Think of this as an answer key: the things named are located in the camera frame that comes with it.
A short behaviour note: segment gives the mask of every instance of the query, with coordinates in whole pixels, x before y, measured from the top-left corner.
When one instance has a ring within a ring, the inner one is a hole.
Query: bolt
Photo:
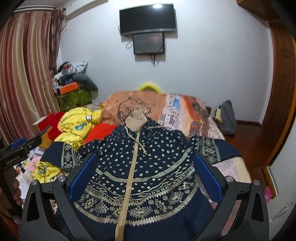
[[[230,182],[230,183],[233,182],[233,177],[232,176],[226,176],[225,179],[226,179],[227,182]]]
[[[31,182],[31,185],[36,185],[39,181],[37,179],[34,179],[32,182]]]
[[[60,183],[62,183],[63,181],[66,180],[66,177],[65,177],[65,176],[60,176],[57,180],[58,180]]]
[[[258,180],[254,180],[254,184],[255,184],[256,186],[259,186],[259,185],[260,185],[260,182],[259,182]]]

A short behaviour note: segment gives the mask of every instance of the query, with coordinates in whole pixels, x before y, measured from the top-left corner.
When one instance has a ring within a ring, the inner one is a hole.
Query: green box
[[[78,89],[67,94],[57,96],[59,108],[62,112],[66,112],[75,107],[84,106],[91,102],[91,95],[87,90]]]

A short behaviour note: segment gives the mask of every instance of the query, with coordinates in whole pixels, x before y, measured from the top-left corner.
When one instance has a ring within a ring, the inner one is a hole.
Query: curtain
[[[16,13],[0,32],[0,135],[6,143],[34,137],[33,123],[59,111],[51,76],[59,47],[60,12]]]

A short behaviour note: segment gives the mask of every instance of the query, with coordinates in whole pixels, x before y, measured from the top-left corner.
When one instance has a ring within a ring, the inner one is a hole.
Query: yellow plush clothing
[[[45,182],[53,182],[60,174],[61,169],[47,161],[39,161],[36,163],[36,169],[32,176],[34,179],[38,179],[40,183],[44,183],[44,169],[45,169]]]
[[[63,133],[54,141],[66,142],[78,150],[85,142],[88,133],[99,123],[101,111],[91,112],[83,107],[69,110],[58,123],[58,129]]]

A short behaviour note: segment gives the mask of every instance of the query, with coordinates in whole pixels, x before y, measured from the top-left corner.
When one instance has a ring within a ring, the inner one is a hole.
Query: brown door
[[[261,126],[270,147],[284,130],[294,95],[295,54],[292,36],[283,23],[270,23],[274,47],[274,76],[267,111]]]

